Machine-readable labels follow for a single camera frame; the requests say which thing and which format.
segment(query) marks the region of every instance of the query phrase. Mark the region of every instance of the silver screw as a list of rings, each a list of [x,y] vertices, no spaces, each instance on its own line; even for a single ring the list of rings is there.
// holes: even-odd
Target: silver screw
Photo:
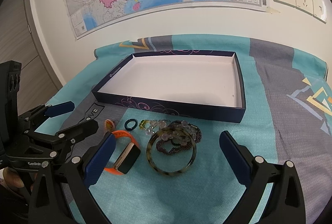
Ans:
[[[57,152],[56,152],[56,151],[53,151],[53,152],[49,153],[49,156],[50,156],[51,158],[54,158],[56,155],[57,155]]]
[[[76,163],[79,163],[80,160],[81,160],[80,157],[73,157],[73,158],[71,159],[71,162],[74,163],[74,164],[76,164]]]
[[[264,159],[263,159],[261,156],[257,156],[257,157],[255,157],[255,160],[256,160],[256,162],[258,162],[258,163],[263,163],[263,162],[264,162]]]
[[[290,168],[293,168],[294,167],[294,163],[291,162],[290,160],[286,161],[286,165]]]
[[[49,165],[49,162],[48,162],[48,161],[43,161],[42,164],[41,164],[41,166],[42,166],[43,168],[46,168],[48,165]]]

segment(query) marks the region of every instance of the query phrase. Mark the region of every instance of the wall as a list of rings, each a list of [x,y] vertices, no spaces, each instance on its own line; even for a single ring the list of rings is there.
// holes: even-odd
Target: wall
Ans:
[[[74,37],[64,0],[31,0],[31,7],[41,43],[65,84],[95,59],[93,51],[98,47],[171,34],[208,33],[263,39],[314,54],[332,66],[332,3],[324,1],[327,24],[272,0],[271,7],[280,13],[225,7],[168,10],[110,25],[79,40]],[[332,75],[328,82],[332,85]]]

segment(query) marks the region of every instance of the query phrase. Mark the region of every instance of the black device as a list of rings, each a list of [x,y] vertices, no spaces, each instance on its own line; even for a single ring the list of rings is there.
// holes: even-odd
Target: black device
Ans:
[[[114,151],[115,136],[107,132],[102,141],[90,147],[82,157],[73,156],[66,162],[71,146],[96,133],[98,123],[88,120],[61,130],[55,136],[36,132],[48,118],[72,111],[74,104],[40,105],[17,116],[20,72],[18,62],[0,64],[0,167],[10,167],[21,176],[28,205],[13,202],[0,186],[1,206],[13,211],[12,219],[20,219],[19,223],[76,224],[61,187],[64,183],[69,185],[87,224],[111,224],[88,188],[97,182]],[[260,156],[253,157],[228,131],[220,135],[220,148],[239,183],[247,188],[224,224],[248,224],[267,183],[273,183],[273,188],[258,223],[305,224],[303,193],[293,162],[278,165],[267,163]],[[32,192],[30,173],[37,173]]]

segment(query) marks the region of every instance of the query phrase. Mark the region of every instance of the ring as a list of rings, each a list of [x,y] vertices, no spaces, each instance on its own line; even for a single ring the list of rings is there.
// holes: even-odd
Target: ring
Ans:
[[[131,128],[128,128],[128,124],[129,124],[130,122],[135,122],[135,125],[134,125],[133,127],[131,127]],[[128,119],[128,120],[124,123],[124,128],[125,128],[126,130],[134,130],[134,129],[137,127],[137,125],[138,125],[137,120],[136,120],[135,118],[131,118],[131,119]]]
[[[180,133],[182,136],[186,136],[190,139],[190,141],[193,145],[193,154],[192,154],[191,159],[188,162],[188,164],[185,167],[183,167],[182,169],[174,171],[174,172],[165,172],[165,171],[159,169],[153,162],[152,156],[151,156],[151,150],[152,150],[153,144],[158,139],[158,137],[160,137],[161,135],[163,135],[164,133],[167,133],[167,132],[173,133],[173,131],[176,131],[176,132]],[[179,175],[179,174],[184,173],[193,164],[193,162],[196,158],[196,143],[195,143],[194,139],[192,138],[192,136],[184,129],[177,128],[177,127],[166,127],[166,128],[163,128],[163,129],[157,131],[155,134],[152,135],[152,137],[150,138],[150,140],[147,144],[147,147],[146,147],[146,157],[147,157],[148,163],[156,172],[163,174],[163,175],[168,175],[168,176]]]

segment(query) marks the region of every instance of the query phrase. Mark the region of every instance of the wood panel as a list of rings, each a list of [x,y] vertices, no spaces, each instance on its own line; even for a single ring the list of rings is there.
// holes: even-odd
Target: wood panel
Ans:
[[[0,5],[0,63],[14,60],[21,62],[24,68],[37,55],[24,0],[4,0]]]
[[[20,90],[17,94],[18,114],[45,104],[57,91],[37,56],[21,71]]]

